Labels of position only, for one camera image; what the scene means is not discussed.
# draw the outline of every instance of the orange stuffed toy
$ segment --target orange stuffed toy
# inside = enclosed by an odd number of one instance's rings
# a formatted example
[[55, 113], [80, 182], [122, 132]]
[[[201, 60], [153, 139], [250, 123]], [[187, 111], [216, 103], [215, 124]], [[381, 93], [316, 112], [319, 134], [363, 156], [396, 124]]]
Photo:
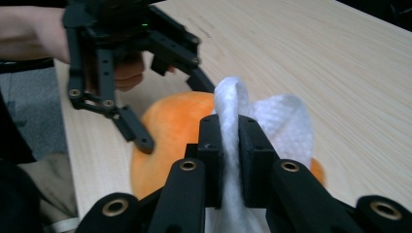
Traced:
[[[199, 121], [214, 109], [214, 95], [184, 92], [154, 103], [143, 115], [142, 122], [155, 141], [152, 154], [133, 149], [131, 186], [133, 194], [142, 199], [163, 187], [172, 164], [185, 156], [187, 144], [196, 144]], [[312, 159], [311, 171], [324, 184], [324, 172]]]

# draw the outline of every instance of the wooden table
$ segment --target wooden table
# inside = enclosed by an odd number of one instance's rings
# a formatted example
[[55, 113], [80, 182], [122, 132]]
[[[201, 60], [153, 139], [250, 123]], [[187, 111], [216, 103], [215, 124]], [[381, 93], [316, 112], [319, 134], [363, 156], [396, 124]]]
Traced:
[[[387, 196], [412, 211], [412, 33], [330, 0], [169, 0], [157, 4], [199, 36], [214, 83], [241, 77], [251, 101], [281, 93], [309, 109], [314, 156], [330, 193], [355, 205]], [[146, 54], [147, 64], [150, 55]], [[130, 192], [132, 144], [108, 119], [75, 111], [58, 64], [61, 101], [80, 216], [101, 197]], [[186, 75], [145, 81], [120, 94], [141, 115], [189, 88]]]

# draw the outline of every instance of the white tissue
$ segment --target white tissue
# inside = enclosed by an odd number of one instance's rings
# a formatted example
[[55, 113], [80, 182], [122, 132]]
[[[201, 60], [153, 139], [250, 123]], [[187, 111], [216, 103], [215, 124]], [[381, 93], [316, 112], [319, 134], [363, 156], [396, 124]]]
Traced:
[[220, 210], [206, 210], [206, 232], [270, 232], [265, 210], [246, 208], [240, 186], [238, 115], [257, 120], [281, 158], [310, 166], [313, 137], [303, 103], [290, 94], [249, 103], [244, 83], [235, 77], [222, 80], [215, 89], [215, 108], [221, 123], [224, 150], [223, 200]]

